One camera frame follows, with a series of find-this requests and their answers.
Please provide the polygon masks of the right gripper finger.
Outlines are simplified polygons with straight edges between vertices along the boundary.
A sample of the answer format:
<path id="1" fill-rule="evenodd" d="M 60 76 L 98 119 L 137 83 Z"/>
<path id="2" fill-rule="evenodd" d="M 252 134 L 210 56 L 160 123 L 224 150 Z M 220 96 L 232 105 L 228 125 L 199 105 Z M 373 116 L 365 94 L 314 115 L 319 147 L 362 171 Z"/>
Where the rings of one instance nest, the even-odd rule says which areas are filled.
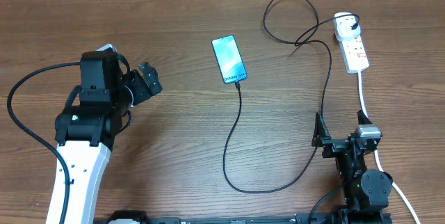
<path id="1" fill-rule="evenodd" d="M 366 116 L 366 114 L 363 112 L 363 110 L 359 110 L 357 112 L 357 120 L 359 125 L 370 125 L 371 121 Z"/>
<path id="2" fill-rule="evenodd" d="M 327 130 L 325 121 L 320 112 L 315 115 L 314 134 L 311 141 L 312 147 L 323 147 L 331 141 L 331 136 Z"/>

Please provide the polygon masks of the Samsung Galaxy smartphone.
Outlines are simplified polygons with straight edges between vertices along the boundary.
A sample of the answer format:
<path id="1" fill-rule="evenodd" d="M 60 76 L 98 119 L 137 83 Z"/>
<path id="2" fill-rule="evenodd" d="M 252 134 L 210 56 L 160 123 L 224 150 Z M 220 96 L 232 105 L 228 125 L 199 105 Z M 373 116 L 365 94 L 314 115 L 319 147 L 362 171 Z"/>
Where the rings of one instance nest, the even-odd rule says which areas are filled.
<path id="1" fill-rule="evenodd" d="M 211 45 L 225 84 L 247 79 L 248 73 L 233 35 L 214 39 Z"/>

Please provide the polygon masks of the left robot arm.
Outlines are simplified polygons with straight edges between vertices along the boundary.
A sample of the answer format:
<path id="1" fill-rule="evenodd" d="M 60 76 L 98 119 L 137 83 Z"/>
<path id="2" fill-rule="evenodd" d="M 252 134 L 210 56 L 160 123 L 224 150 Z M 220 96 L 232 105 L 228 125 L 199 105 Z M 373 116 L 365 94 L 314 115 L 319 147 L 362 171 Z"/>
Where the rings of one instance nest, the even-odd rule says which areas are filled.
<path id="1" fill-rule="evenodd" d="M 99 186 L 115 137 L 130 108 L 159 94 L 158 72 L 149 63 L 131 70 L 113 45 L 82 54 L 81 84 L 55 121 L 57 163 L 47 223 L 92 223 Z"/>

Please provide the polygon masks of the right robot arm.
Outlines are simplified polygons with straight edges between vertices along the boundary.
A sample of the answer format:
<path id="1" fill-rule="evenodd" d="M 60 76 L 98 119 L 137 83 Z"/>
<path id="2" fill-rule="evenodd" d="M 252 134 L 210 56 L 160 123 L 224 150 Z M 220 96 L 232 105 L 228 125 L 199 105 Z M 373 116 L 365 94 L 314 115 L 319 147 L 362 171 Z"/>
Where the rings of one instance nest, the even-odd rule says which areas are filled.
<path id="1" fill-rule="evenodd" d="M 363 111 L 357 112 L 358 126 L 346 138 L 333 139 L 321 113 L 316 113 L 312 146 L 322 147 L 324 158 L 334 158 L 341 185 L 323 196 L 310 211 L 308 222 L 318 223 L 391 223 L 383 209 L 389 206 L 393 178 L 389 173 L 369 170 L 364 157 L 377 150 L 382 132 Z M 344 205 L 332 208 L 323 219 L 315 218 L 318 206 L 342 190 Z"/>

